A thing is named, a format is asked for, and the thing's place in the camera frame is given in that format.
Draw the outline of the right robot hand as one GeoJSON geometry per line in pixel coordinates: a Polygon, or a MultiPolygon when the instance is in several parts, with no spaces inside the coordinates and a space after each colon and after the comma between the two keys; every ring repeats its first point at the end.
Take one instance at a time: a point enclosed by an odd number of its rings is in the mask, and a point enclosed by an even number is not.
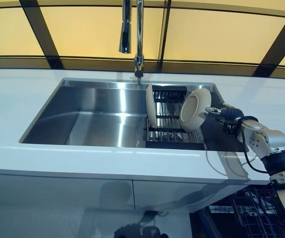
{"type": "Polygon", "coordinates": [[[244,117],[244,113],[231,105],[223,104],[224,107],[214,108],[214,107],[206,107],[205,110],[209,114],[218,115],[219,117],[224,118],[227,121],[238,121],[239,119],[244,117]]]}

